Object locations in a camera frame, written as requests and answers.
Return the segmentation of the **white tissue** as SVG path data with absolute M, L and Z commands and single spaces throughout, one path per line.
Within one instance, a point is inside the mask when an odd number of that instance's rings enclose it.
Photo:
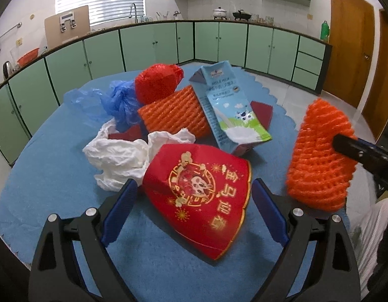
M 116 121 L 111 119 L 102 125 L 96 137 L 83 148 L 89 163 L 101 171 L 94 176 L 97 185 L 111 192 L 119 191 L 128 179 L 142 184 L 151 161 L 163 145 L 193 144 L 196 140 L 195 135 L 186 128 L 176 134 L 152 132 L 147 140 L 109 138 L 110 134 L 117 133 Z

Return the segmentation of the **orange foam fruit net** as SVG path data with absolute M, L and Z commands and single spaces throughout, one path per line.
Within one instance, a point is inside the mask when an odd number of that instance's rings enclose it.
M 316 99 L 306 110 L 286 179 L 289 196 L 310 208 L 335 212 L 345 206 L 356 161 L 334 150 L 337 134 L 356 138 L 341 110 Z

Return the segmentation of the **red paper cup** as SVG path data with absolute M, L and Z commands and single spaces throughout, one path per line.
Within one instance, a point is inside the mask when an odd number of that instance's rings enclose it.
M 142 188 L 166 222 L 195 249 L 218 260 L 238 235 L 251 197 L 249 161 L 204 144 L 165 144 Z

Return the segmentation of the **dark red scouring pad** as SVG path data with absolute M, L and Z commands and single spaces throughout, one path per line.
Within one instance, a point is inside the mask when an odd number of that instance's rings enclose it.
M 255 113 L 259 123 L 261 123 L 265 130 L 268 130 L 272 121 L 273 107 L 268 104 L 252 101 L 251 108 Z
M 141 138 L 142 138 L 142 132 L 139 124 L 133 125 L 125 132 L 109 134 L 109 139 L 111 140 L 135 141 Z

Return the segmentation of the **blue milk carton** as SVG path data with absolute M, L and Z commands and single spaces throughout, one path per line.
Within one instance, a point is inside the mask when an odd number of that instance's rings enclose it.
M 219 149 L 242 156 L 272 139 L 228 61 L 200 67 L 189 79 Z

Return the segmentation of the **blue plastic bag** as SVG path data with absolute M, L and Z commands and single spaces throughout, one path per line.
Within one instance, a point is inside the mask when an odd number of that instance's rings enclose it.
M 64 94 L 63 103 L 97 123 L 114 119 L 119 132 L 142 123 L 138 109 L 143 105 L 137 99 L 133 80 L 112 81 L 107 90 L 73 89 Z

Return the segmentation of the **red plastic bag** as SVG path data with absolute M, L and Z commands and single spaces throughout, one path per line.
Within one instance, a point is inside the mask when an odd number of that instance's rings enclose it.
M 134 79 L 136 98 L 142 105 L 162 100 L 175 91 L 183 77 L 183 69 L 176 64 L 154 64 Z

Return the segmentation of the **green lower kitchen cabinets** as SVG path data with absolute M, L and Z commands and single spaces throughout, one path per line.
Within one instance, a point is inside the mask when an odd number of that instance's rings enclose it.
M 169 20 L 97 31 L 38 56 L 0 84 L 0 153 L 13 164 L 66 92 L 155 63 L 228 61 L 318 95 L 330 44 L 267 25 Z

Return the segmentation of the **chrome kitchen faucet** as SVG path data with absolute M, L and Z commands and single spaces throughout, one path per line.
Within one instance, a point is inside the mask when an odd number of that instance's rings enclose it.
M 130 15 L 129 15 L 129 18 L 133 18 L 135 24 L 138 23 L 137 8 L 136 8 L 136 4 L 135 3 L 131 3 L 131 5 L 130 5 Z

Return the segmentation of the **brown wooden door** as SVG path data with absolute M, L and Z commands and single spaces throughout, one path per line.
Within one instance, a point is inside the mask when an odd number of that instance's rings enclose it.
M 374 8 L 365 0 L 331 0 L 332 46 L 323 90 L 356 108 L 371 68 Z
M 362 115 L 378 140 L 388 123 L 388 15 L 384 10 L 380 10 L 378 62 Z

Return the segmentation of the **red plastic basin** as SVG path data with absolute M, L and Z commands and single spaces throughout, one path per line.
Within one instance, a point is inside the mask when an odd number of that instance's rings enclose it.
M 34 48 L 33 50 L 29 51 L 21 58 L 19 58 L 17 63 L 19 64 L 20 67 L 25 67 L 26 65 L 28 65 L 38 57 L 38 53 L 39 53 L 39 48 Z

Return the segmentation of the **steel electric kettle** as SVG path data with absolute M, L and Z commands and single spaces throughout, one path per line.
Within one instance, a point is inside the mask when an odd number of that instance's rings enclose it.
M 3 78 L 7 80 L 14 73 L 14 68 L 10 61 L 5 61 L 3 64 Z

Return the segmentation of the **cardboard water purifier box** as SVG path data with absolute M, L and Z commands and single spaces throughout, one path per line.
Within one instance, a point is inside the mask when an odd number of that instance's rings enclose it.
M 50 16 L 44 20 L 44 29 L 49 50 L 79 39 L 91 30 L 89 7 L 81 6 Z

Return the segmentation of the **black wok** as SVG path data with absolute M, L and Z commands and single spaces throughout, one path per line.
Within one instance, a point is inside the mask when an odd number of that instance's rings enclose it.
M 237 10 L 232 13 L 234 20 L 244 20 L 249 21 L 251 19 L 251 14 L 243 11 L 243 10 Z

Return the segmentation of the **white cooking pot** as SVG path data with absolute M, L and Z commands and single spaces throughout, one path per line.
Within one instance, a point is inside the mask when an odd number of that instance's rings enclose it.
M 221 7 L 218 7 L 212 11 L 214 20 L 227 20 L 227 11 Z

